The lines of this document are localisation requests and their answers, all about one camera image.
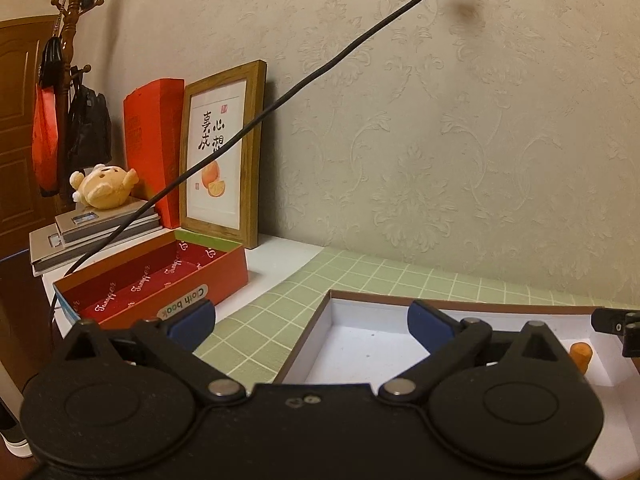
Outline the orange carrot chunk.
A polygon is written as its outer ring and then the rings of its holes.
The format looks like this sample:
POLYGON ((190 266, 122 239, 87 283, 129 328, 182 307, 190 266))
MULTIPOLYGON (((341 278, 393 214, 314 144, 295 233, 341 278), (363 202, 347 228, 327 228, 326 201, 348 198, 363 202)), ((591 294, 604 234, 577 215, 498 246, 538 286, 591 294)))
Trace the orange carrot chunk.
POLYGON ((577 341, 570 346, 570 357, 578 370, 585 375, 593 357, 593 350, 590 344, 583 341, 577 341))

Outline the red open gift box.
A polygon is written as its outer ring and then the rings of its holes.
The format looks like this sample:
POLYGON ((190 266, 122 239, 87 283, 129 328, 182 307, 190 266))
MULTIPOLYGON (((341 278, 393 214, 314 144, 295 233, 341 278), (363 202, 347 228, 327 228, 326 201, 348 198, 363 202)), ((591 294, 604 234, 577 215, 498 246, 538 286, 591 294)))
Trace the red open gift box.
POLYGON ((213 304, 248 282, 245 248, 222 238, 173 230, 97 261, 53 284, 66 318, 104 328, 166 320, 208 299, 213 304))

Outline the brown shallow cardboard box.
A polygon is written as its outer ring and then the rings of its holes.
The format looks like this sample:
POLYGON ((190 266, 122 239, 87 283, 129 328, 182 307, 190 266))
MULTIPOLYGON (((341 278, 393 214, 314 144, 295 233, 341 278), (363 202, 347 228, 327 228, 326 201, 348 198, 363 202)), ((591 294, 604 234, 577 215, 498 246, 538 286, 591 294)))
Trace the brown shallow cardboard box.
POLYGON ((639 315, 329 292, 280 384, 366 382, 423 401, 436 439, 481 470, 520 478, 585 460, 639 473, 639 315))

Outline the grey stacked books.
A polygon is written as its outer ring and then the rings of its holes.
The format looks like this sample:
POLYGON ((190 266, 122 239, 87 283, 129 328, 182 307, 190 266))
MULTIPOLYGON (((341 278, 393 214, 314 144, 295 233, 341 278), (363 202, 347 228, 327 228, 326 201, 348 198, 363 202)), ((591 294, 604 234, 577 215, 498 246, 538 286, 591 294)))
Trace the grey stacked books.
POLYGON ((122 206, 109 210, 80 206, 59 214, 50 226, 30 232, 32 274, 57 269, 93 250, 144 204, 145 200, 129 197, 122 206))

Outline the wooden framed orange picture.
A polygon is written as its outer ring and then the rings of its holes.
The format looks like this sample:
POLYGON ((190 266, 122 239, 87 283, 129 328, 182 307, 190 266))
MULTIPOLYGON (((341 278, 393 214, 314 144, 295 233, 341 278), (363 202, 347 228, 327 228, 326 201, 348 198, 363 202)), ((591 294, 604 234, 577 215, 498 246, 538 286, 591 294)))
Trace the wooden framed orange picture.
POLYGON ((179 171, 180 224, 193 232, 258 245, 262 127, 235 136, 262 112, 267 64, 230 68, 184 89, 179 171))

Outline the plush bear toy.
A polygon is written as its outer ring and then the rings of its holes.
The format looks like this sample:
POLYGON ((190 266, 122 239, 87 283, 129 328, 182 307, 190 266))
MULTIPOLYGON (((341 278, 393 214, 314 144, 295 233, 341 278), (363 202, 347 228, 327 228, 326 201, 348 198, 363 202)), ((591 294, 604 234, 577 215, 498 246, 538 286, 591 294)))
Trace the plush bear toy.
POLYGON ((70 175, 74 202, 99 210, 122 206, 138 182, 136 170, 103 164, 97 164, 88 174, 74 171, 70 175))

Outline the black hanging bag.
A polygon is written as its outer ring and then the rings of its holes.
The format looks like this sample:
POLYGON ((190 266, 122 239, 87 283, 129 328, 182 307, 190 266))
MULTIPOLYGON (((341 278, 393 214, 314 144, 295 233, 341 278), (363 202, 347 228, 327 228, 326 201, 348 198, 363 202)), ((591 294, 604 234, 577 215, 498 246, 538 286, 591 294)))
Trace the black hanging bag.
POLYGON ((112 123, 102 93, 80 84, 70 104, 67 125, 66 162, 70 172, 106 165, 111 160, 112 123))

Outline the red hanging bag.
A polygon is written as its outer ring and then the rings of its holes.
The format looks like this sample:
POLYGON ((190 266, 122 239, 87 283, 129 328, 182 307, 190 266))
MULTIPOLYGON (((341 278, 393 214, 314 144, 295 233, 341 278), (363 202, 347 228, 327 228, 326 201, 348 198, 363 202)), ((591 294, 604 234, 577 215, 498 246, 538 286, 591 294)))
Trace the red hanging bag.
POLYGON ((60 192, 64 172, 63 148, 54 89, 37 84, 32 121, 32 169, 43 197, 60 192))

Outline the wooden coat rack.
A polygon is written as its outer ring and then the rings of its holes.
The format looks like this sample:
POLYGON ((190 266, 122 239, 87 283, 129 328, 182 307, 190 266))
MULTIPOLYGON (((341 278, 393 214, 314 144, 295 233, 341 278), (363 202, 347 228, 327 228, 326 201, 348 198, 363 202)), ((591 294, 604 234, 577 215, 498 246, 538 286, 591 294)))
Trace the wooden coat rack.
POLYGON ((62 77, 55 88, 56 120, 58 121, 58 183, 60 189, 54 196, 55 211, 69 211, 72 208, 70 198, 70 185, 66 177, 66 133, 68 104, 70 104, 70 87, 75 79, 81 74, 91 70, 90 65, 83 67, 78 74, 72 74, 72 64, 74 57, 74 39, 77 32, 79 19, 97 6, 102 6, 104 0, 51 0, 60 12, 58 24, 54 28, 54 33, 61 40, 62 53, 62 77))

